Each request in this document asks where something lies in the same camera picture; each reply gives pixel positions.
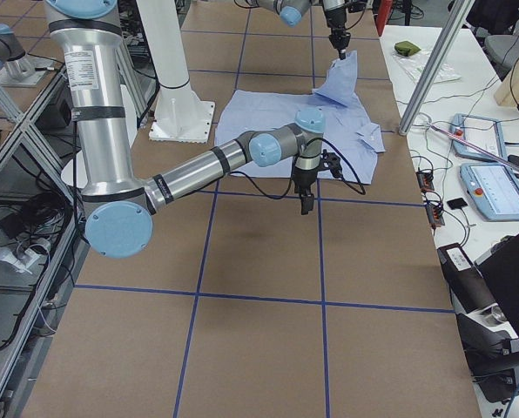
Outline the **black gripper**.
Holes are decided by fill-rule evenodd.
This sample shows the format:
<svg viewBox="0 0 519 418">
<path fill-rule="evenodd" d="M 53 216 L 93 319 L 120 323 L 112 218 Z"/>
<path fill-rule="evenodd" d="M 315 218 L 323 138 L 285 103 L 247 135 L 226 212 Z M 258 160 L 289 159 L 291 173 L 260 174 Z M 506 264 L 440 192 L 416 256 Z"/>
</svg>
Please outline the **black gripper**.
<svg viewBox="0 0 519 418">
<path fill-rule="evenodd" d="M 312 185 L 316 182 L 318 168 L 302 169 L 297 165 L 292 170 L 294 192 L 300 196 L 300 214 L 308 215 L 313 210 L 314 194 Z"/>
<path fill-rule="evenodd" d="M 347 10 L 336 8 L 325 11 L 327 27 L 331 31 L 329 40 L 331 45 L 338 51 L 339 59 L 347 57 L 347 47 L 350 41 L 350 34 L 347 32 Z"/>
</svg>

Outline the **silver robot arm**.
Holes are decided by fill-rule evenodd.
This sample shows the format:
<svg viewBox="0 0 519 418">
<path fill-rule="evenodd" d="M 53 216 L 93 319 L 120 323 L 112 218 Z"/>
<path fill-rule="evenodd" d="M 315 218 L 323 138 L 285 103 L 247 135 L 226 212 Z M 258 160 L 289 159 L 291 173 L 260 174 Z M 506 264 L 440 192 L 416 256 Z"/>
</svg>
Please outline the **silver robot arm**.
<svg viewBox="0 0 519 418">
<path fill-rule="evenodd" d="M 330 30 L 329 41 L 336 49 L 339 60 L 344 60 L 350 42 L 347 28 L 347 15 L 352 12 L 353 1 L 345 0 L 250 0 L 243 8 L 262 8 L 279 16 L 287 26 L 296 26 L 315 5 L 320 5 L 327 27 Z"/>
<path fill-rule="evenodd" d="M 312 207 L 312 183 L 320 169 L 326 128 L 322 111 L 307 107 L 288 125 L 247 131 L 236 139 L 149 179 L 133 171 L 125 121 L 118 51 L 124 44 L 114 1 L 48 1 L 44 5 L 51 38 L 64 53 L 73 108 L 87 177 L 81 191 L 84 234 L 91 247 L 110 258 L 142 251 L 152 237 L 154 213 L 254 163 L 267 167 L 291 158 L 291 180 L 304 211 Z M 158 116 L 152 136 L 186 142 L 206 140 L 214 103 L 190 84 L 180 25 L 171 1 L 138 5 L 157 73 Z"/>
</svg>

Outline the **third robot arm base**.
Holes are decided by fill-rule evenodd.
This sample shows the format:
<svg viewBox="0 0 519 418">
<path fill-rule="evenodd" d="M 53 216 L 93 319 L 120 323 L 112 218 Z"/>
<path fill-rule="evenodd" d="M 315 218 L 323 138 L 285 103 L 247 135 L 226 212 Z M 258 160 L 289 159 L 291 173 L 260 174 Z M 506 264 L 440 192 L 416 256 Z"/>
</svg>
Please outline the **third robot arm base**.
<svg viewBox="0 0 519 418">
<path fill-rule="evenodd" d="M 49 58 L 29 57 L 7 24 L 0 24 L 0 84 L 34 87 L 47 71 L 53 71 Z"/>
</svg>

